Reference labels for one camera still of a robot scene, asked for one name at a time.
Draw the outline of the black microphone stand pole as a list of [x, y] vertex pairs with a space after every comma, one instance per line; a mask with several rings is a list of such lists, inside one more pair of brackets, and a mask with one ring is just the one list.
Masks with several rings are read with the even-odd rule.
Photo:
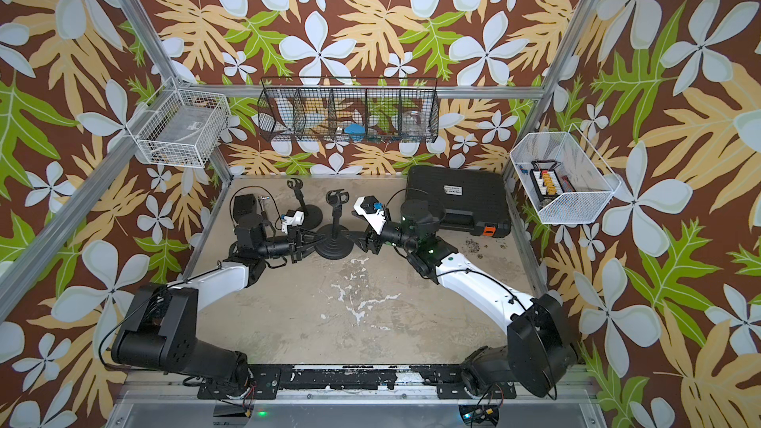
[[304, 215], [307, 215], [308, 210], [306, 208], [306, 203], [305, 203], [304, 195], [302, 191], [304, 182], [300, 178], [290, 178], [287, 181], [287, 186], [293, 191], [294, 197], [299, 203], [299, 210]]

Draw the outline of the black round stand base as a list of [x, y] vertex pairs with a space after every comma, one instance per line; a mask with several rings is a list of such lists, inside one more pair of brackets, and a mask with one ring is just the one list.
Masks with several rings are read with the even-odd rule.
[[313, 204], [305, 204], [300, 211], [303, 213], [302, 228], [314, 230], [322, 224], [323, 212], [320, 207]]

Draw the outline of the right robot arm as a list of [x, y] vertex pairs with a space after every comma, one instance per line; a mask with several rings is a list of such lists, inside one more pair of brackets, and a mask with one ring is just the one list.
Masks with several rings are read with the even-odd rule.
[[461, 364], [460, 377], [469, 394], [483, 396], [517, 382], [534, 396], [556, 396], [557, 382], [579, 358], [556, 297], [532, 296], [479, 269], [438, 236], [445, 210], [437, 202], [406, 200], [398, 222], [374, 196], [358, 198], [353, 212], [368, 224], [355, 241], [362, 251], [377, 254], [384, 246], [400, 251], [422, 279], [459, 294], [505, 333], [505, 346], [479, 348]]

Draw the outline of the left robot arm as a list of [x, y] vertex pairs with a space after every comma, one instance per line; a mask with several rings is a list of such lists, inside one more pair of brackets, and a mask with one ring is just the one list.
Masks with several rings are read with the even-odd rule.
[[245, 354], [197, 338], [200, 310], [258, 282], [271, 261], [298, 263], [325, 238], [301, 226], [303, 214], [283, 217], [283, 235], [267, 234], [267, 221], [256, 211], [233, 219], [236, 241], [216, 269], [171, 285], [141, 287], [111, 346], [112, 360], [141, 370], [201, 380], [201, 394], [240, 399], [254, 389]]

